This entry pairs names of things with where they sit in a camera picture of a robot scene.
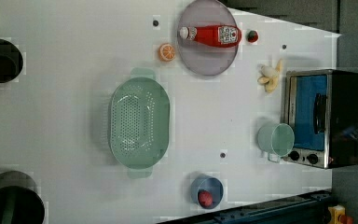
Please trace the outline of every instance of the ketchup bottle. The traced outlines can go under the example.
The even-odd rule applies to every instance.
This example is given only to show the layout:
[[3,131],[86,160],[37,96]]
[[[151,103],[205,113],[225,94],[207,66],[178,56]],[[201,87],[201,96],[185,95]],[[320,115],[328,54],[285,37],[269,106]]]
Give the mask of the ketchup bottle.
[[241,30],[231,25],[182,27],[179,35],[183,39],[197,41],[216,48],[231,48],[240,44]]

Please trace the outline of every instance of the banana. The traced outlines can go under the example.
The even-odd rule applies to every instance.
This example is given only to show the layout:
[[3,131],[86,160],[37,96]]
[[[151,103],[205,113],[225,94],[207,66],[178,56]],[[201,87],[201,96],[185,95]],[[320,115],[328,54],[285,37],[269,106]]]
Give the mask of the banana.
[[278,71],[275,68],[269,66],[262,66],[261,73],[265,77],[269,77],[269,78],[277,77],[279,75]]
[[266,88],[266,92],[267,93],[272,93],[278,86],[278,81],[279,78],[278,77],[273,77],[269,80],[269,82],[265,85]]
[[278,75],[281,73],[282,67],[283,67],[283,60],[280,59],[277,63],[277,67],[275,68],[275,70],[277,70],[277,72],[278,72]]
[[259,84],[266,84],[266,83],[269,82],[269,77],[260,77],[260,78],[257,80],[257,82],[258,82]]

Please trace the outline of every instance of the gray plate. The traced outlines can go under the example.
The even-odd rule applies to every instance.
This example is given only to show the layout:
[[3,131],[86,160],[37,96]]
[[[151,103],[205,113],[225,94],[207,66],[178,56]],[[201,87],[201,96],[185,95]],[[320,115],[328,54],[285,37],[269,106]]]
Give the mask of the gray plate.
[[[197,0],[182,13],[178,23],[181,27],[207,25],[234,25],[228,9],[216,0]],[[177,35],[178,49],[183,62],[192,72],[200,75],[219,75],[228,69],[237,55],[238,46],[228,49],[209,47]]]

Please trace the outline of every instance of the blue bowl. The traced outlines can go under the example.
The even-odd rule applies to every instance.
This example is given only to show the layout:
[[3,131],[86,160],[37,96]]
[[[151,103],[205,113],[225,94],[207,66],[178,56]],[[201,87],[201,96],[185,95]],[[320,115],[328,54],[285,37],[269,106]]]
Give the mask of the blue bowl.
[[[213,202],[210,206],[204,207],[199,202],[199,193],[203,190],[206,190],[212,194]],[[194,203],[198,204],[200,207],[205,209],[215,208],[223,198],[223,185],[222,183],[211,176],[208,175],[199,175],[197,179],[191,184],[191,199]]]

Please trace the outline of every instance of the orange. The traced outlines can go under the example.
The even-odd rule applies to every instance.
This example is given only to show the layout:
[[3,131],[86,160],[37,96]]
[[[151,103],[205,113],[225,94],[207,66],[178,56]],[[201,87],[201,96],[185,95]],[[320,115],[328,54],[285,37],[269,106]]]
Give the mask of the orange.
[[158,57],[163,62],[170,62],[175,58],[175,48],[170,44],[162,44],[158,48]]

